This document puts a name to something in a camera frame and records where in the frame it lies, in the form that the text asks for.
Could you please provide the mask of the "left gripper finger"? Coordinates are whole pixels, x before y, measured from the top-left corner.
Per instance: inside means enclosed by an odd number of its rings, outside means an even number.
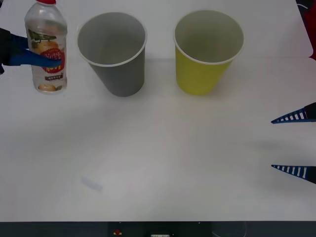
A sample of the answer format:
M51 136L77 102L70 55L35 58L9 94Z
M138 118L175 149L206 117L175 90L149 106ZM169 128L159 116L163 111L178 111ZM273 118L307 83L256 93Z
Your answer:
M28 49L28 39L12 34L3 28L0 29L0 45L17 49Z
M62 60L49 59L44 56L35 54L29 50L1 50L0 51L0 74L4 73L3 65L5 66L21 66L31 65L39 67L54 68L62 64Z

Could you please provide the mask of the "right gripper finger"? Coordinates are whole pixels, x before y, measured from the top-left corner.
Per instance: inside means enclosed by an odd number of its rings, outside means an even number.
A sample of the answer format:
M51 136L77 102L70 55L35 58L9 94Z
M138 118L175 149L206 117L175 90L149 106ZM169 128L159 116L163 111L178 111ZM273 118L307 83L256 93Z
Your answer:
M309 104L299 110L295 110L288 114L272 120L272 124L278 123L299 123L299 122L315 122L316 121L316 103Z
M308 182L316 184L316 167L315 166L288 166L272 164L271 167L284 173L301 178Z

